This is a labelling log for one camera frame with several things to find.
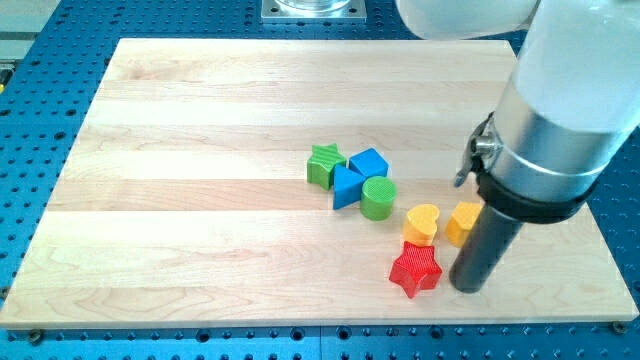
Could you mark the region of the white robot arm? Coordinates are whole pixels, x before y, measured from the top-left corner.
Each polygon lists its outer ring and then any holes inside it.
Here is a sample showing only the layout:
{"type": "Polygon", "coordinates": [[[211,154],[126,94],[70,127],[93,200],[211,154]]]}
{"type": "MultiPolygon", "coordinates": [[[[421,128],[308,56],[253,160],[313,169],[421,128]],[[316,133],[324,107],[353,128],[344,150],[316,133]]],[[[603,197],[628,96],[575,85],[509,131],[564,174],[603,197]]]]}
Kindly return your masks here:
{"type": "Polygon", "coordinates": [[[526,31],[492,115],[472,133],[456,175],[474,173],[485,203],[553,223],[577,212],[639,123],[635,1],[401,1],[427,40],[526,31]]]}

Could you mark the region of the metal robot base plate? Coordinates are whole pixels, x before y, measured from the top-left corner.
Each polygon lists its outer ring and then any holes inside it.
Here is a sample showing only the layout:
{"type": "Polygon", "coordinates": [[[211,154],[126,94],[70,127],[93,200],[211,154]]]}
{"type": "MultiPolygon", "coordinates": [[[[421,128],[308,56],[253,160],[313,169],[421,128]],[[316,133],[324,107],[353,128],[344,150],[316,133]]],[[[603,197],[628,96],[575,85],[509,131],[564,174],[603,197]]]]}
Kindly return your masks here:
{"type": "Polygon", "coordinates": [[[266,23],[367,19],[364,0],[262,0],[260,15],[266,23]]]}

